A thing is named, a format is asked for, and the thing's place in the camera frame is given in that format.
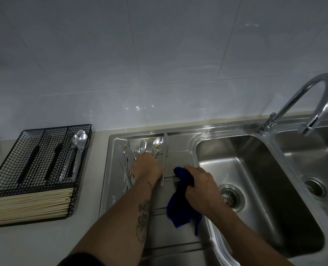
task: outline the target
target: faucet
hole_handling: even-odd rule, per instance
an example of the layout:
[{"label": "faucet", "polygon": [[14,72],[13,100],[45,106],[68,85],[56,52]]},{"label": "faucet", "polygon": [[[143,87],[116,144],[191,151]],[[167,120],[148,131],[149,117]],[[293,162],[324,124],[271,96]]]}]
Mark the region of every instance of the faucet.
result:
[{"label": "faucet", "polygon": [[309,117],[308,121],[302,124],[301,127],[298,128],[298,132],[308,136],[318,122],[323,118],[324,114],[328,110],[328,73],[320,74],[318,76],[313,77],[307,83],[303,85],[303,87],[282,107],[282,109],[276,114],[273,112],[268,120],[259,127],[258,133],[261,136],[267,136],[268,131],[272,129],[278,122],[278,120],[314,85],[317,83],[324,81],[325,88],[324,93],[314,110],[314,112]]}]

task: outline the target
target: blue cloth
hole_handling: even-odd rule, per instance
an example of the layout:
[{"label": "blue cloth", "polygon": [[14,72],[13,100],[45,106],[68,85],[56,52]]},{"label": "blue cloth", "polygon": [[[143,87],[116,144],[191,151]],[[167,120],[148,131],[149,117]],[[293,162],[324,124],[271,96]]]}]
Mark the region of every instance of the blue cloth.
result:
[{"label": "blue cloth", "polygon": [[202,214],[194,210],[185,197],[187,186],[191,185],[194,187],[195,185],[193,176],[188,170],[182,167],[176,167],[174,173],[180,178],[180,181],[177,185],[176,192],[171,197],[166,207],[166,216],[171,219],[176,228],[189,223],[191,219],[195,219],[195,235],[197,236],[198,224],[202,219]]}]

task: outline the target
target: knife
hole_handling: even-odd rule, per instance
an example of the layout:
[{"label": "knife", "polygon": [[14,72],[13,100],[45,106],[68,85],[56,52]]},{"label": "knife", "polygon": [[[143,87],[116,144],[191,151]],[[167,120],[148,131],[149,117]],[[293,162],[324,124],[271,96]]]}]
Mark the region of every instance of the knife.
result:
[{"label": "knife", "polygon": [[133,163],[135,162],[135,157],[133,155],[132,150],[130,149],[130,147],[128,145],[123,145],[125,152],[126,152],[126,157],[127,157],[127,161],[128,161],[128,176],[131,180],[131,174],[130,174],[130,169],[133,165]]},{"label": "knife", "polygon": [[34,149],[32,150],[31,152],[31,155],[29,156],[28,160],[27,160],[27,163],[25,165],[25,167],[23,168],[20,176],[18,177],[16,183],[17,183],[17,187],[20,186],[20,184],[23,182],[26,174],[28,173],[28,170],[30,169],[31,167],[31,164],[32,162],[34,161],[34,159],[36,158],[38,152],[39,152],[39,145],[35,146]]},{"label": "knife", "polygon": [[128,187],[131,187],[131,181],[127,175],[127,170],[126,170],[126,164],[125,164],[125,159],[123,158],[124,154],[123,154],[123,149],[121,147],[121,145],[118,145],[117,148],[116,148],[116,154],[118,156],[118,161],[120,162],[120,165],[122,167],[122,170],[125,172],[125,177],[126,177],[126,181],[127,181],[127,185]]},{"label": "knife", "polygon": [[161,186],[164,186],[164,172],[165,172],[165,158],[166,158],[166,152],[167,152],[167,147],[169,145],[169,136],[167,133],[164,133],[164,146],[163,146],[163,175],[162,175],[162,180],[160,182]]},{"label": "knife", "polygon": [[53,169],[55,167],[55,164],[57,163],[59,154],[62,151],[62,148],[63,148],[63,143],[59,143],[57,145],[57,147],[54,149],[54,156],[53,156],[53,159],[52,159],[51,164],[48,167],[48,170],[46,172],[46,175],[44,176],[44,180],[48,180],[50,178],[50,176],[51,176],[51,174],[53,172]]}]

